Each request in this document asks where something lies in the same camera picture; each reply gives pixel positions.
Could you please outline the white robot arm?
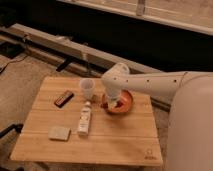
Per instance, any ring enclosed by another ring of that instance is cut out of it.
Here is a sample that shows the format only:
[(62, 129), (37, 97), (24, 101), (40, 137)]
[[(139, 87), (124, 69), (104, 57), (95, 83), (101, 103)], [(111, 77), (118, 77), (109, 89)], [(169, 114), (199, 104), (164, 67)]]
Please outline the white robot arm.
[(117, 63), (101, 77), (109, 101), (133, 90), (171, 101), (166, 171), (213, 171), (213, 72), (132, 74)]

